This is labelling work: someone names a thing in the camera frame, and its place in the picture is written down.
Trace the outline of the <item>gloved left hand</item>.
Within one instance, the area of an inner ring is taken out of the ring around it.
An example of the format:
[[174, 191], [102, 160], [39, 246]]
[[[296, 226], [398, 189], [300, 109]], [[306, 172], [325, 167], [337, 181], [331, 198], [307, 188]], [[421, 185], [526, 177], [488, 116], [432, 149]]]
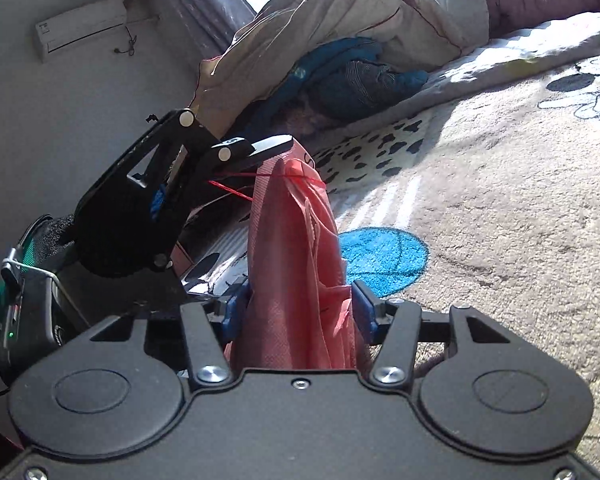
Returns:
[[[52, 218], [48, 214], [38, 217], [28, 226], [15, 247], [16, 259], [28, 266], [39, 266], [56, 255], [73, 241], [73, 215]], [[6, 282], [0, 285], [0, 322], [9, 304]]]

